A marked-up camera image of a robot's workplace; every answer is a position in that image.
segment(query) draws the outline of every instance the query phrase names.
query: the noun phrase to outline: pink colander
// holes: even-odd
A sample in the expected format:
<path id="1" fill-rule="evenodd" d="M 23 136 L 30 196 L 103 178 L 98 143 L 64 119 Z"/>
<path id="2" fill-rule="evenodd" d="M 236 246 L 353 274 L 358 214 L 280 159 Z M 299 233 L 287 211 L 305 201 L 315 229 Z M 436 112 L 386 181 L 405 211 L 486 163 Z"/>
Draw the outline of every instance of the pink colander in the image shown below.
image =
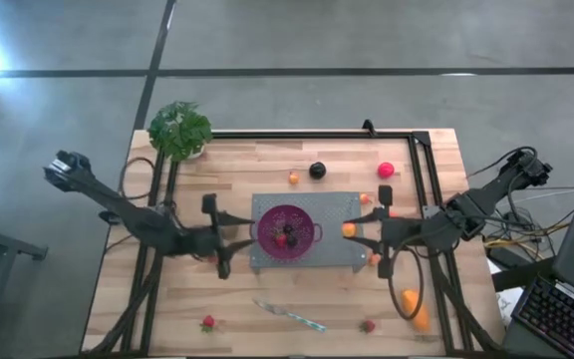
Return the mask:
<path id="1" fill-rule="evenodd" d="M 277 205 L 265 212 L 257 224 L 258 243 L 267 254 L 276 259 L 297 259 L 314 244 L 323 238 L 323 227 L 314 223 L 303 209 L 290 204 Z M 291 225 L 292 235 L 298 242 L 293 247 L 280 247 L 275 241 L 276 235 L 282 233 L 286 224 Z M 254 224 L 249 226 L 249 235 L 254 238 Z M 319 236 L 314 239 L 318 228 Z"/>

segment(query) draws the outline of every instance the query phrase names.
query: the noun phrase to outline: knife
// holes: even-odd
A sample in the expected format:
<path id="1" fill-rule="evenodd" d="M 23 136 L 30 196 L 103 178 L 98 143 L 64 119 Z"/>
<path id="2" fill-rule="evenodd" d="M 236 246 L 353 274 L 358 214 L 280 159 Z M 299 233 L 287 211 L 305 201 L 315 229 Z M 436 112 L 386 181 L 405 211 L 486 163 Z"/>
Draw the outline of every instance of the knife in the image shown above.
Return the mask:
<path id="1" fill-rule="evenodd" d="M 301 323 L 303 323 L 303 324 L 307 324 L 307 325 L 310 326 L 311 328 L 314 328 L 314 329 L 318 330 L 318 331 L 321 332 L 321 333 L 324 333 L 324 332 L 327 330 L 327 327 L 326 327 L 326 326 L 324 326 L 324 325 L 322 325 L 322 324 L 315 323 L 315 322 L 313 322 L 313 321 L 311 321 L 311 320 L 307 320 L 307 319 L 305 319 L 305 318 L 303 318 L 303 317 L 301 317 L 301 316 L 298 316 L 298 315 L 296 315 L 296 314 L 294 314 L 294 313 L 290 313 L 290 312 L 288 312 L 287 310 L 285 310 L 285 309 L 283 309 L 283 308 L 281 308 L 281 307 L 278 307 L 278 306 L 275 306 L 275 305 L 271 305 L 271 304 L 269 304 L 269 303 L 266 303 L 266 302 L 264 302 L 264 301 L 262 301 L 262 300 L 255 299 L 255 298 L 252 299 L 252 300 L 254 301 L 254 303 L 256 303 L 256 305 L 258 305 L 259 307 L 261 307 L 261 308 L 267 310 L 267 311 L 270 312 L 270 313 L 273 313 L 273 314 L 276 314 L 276 315 L 287 315 L 288 317 L 294 318 L 294 319 L 298 320 L 299 322 L 301 322 Z"/>

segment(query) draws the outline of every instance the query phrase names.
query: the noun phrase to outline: gray pegboard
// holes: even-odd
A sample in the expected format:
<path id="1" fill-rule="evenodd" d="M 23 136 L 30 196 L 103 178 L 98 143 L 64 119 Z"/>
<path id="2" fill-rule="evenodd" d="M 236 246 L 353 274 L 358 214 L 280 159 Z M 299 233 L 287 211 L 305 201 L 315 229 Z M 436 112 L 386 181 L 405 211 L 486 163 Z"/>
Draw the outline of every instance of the gray pegboard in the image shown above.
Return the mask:
<path id="1" fill-rule="evenodd" d="M 258 273 L 260 268 L 303 266 L 352 266 L 359 271 L 367 262 L 363 246 L 343 238 L 344 220 L 361 216 L 357 192 L 322 193 L 261 193 L 252 197 L 252 218 L 259 221 L 269 209 L 291 204 L 304 209 L 314 221 L 323 227 L 323 238 L 295 260 L 279 260 L 268 255 L 258 243 L 249 252 L 249 266 Z M 257 238 L 256 227 L 253 237 Z M 358 236 L 362 227 L 358 225 Z"/>

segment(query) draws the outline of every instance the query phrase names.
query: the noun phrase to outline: keyboard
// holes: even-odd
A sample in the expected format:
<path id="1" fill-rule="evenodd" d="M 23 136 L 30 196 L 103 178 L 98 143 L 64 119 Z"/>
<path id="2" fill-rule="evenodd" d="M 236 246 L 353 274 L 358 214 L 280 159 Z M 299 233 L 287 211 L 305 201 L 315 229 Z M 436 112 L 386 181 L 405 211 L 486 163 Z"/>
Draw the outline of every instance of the keyboard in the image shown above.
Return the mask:
<path id="1" fill-rule="evenodd" d="M 513 318 L 562 353 L 574 357 L 574 295 L 537 277 L 515 306 Z"/>

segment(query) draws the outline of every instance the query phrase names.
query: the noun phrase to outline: knife handle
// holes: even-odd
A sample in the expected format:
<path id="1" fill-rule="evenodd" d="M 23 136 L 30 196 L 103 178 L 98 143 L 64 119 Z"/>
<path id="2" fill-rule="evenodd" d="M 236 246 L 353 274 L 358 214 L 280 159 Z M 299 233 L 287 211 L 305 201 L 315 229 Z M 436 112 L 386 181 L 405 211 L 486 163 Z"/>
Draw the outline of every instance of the knife handle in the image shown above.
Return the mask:
<path id="1" fill-rule="evenodd" d="M 321 332 L 321 333 L 324 333 L 325 330 L 327 330 L 327 327 L 326 327 L 326 326 L 324 326 L 324 325 L 322 325 L 322 324 L 315 323 L 315 322 L 313 322 L 313 321 L 311 321 L 311 320 L 307 320 L 307 319 L 305 319 L 305 318 L 303 318 L 303 317 L 301 317 L 301 316 L 298 316 L 298 315 L 296 315 L 296 314 L 287 313 L 287 315 L 290 316 L 290 317 L 292 317 L 292 318 L 294 318 L 294 319 L 296 319 L 296 320 L 298 320 L 299 322 L 301 322 L 301 323 L 303 323 L 303 324 L 307 324 L 308 326 L 310 326 L 310 327 L 312 327 L 312 328 L 318 330 L 318 331 Z"/>

